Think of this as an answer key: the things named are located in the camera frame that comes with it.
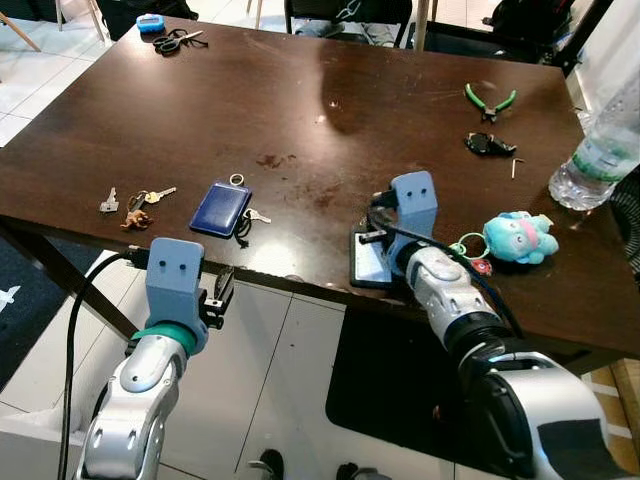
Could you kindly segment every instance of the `wire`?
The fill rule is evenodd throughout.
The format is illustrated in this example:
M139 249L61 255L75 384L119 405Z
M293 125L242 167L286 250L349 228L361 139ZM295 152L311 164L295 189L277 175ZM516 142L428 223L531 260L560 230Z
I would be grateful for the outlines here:
M67 476L67 460L69 458L69 425L71 418L71 390L73 388L73 344L76 332L76 324L78 323L78 312L82 306L84 296L92 284L93 280L102 272L105 268L111 265L113 262L122 258L129 258L130 254L117 253L101 262L96 268L94 268L87 278L85 279L80 291L76 295L76 299L73 302L71 308L71 315L69 316L69 327L67 330L67 365L65 369L64 380L64 405L62 409L62 435L60 438L60 457L58 459L58 480L66 480Z
M491 297L491 300L493 301L496 307L496 310L498 310L498 315L500 315L503 319L507 320L507 322L511 326L511 329L513 330L513 333L518 338L524 338L524 335L522 333L522 328L520 327L518 320L513 315L513 312L507 306L504 300L502 300L502 297L500 296L500 294L498 294L498 292L496 292L484 280L484 278L482 278L480 274L473 269L473 267L469 264L469 262L462 255L456 252L453 248L450 248L445 244L440 243L425 235L421 235L419 233L415 233L410 230L405 230L404 228L394 225L390 219L389 220L385 219L385 217L387 216L384 215L381 207L378 207L376 209L369 208L368 217L371 224L379 230L386 230L387 232L394 232L400 235L404 235L405 237L413 238L414 240L419 240L432 247L439 248L440 250L448 254L454 261L462 265L462 267L464 267L464 269L467 272L469 272L469 275L471 275L471 278L473 278L473 280L478 285L480 285L480 287L482 287L484 291L487 292L487 294Z

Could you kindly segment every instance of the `blue card holder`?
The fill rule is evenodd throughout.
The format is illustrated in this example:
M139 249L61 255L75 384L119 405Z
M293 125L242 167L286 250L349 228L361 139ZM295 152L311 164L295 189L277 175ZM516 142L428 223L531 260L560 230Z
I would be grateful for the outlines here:
M250 198L251 190L246 187L216 182L200 203L189 227L198 232L229 238Z

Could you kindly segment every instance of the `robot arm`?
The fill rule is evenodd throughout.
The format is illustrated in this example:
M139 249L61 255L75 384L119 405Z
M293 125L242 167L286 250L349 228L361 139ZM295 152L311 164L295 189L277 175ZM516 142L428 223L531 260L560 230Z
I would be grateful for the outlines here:
M167 417L178 401L188 358L221 328L233 295L230 271L218 276L214 298L198 288L201 245L159 238L147 268L150 317L131 356L116 368L84 441L79 480L155 479Z
M437 205L429 174L397 177L392 188L397 225L416 225L421 216L420 233L430 233ZM511 478L630 478L606 448L606 418L593 392L516 338L460 263L400 233L386 260L405 278L457 366L469 432L488 465Z

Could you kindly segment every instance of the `floor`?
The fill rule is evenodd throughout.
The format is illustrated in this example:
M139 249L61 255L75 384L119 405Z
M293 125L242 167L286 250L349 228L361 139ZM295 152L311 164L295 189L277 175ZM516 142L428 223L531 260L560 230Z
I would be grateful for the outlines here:
M253 27L246 0L188 0L200 20ZM440 0L437 20L472 28L496 0ZM261 28L284 31L283 2L265 0ZM110 47L98 40L88 15L64 26L16 21L42 48L36 53L0 27L0 147L8 143ZM143 272L116 264L98 287L132 321L146 317ZM213 279L206 277L205 282ZM0 417L60 406L63 345L70 300L58 312L0 394ZM397 479L490 480L491 475L413 452L329 423L324 398L344 307L275 289L239 284L221 332L195 356L181 382L180 401L167 424L159 478L257 478L245 468L265 448L285 454L290 479L331 479L354 461ZM123 342L82 311L76 340L74 425L86 427L105 379L122 359ZM608 370L584 377L607 410L616 459L638 471Z

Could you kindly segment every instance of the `scissors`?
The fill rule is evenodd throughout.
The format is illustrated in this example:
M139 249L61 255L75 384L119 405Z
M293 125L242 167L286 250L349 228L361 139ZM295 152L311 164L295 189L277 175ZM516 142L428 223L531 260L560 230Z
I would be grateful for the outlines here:
M197 32L178 36L179 33L176 30L172 30L171 32L169 32L169 34L166 37L156 38L153 41L153 46L156 48L157 53L161 53L162 55L169 55L171 53L174 53L175 51L180 49L180 45L182 44L182 42L188 41L194 37L197 37L202 33L202 30L198 30Z

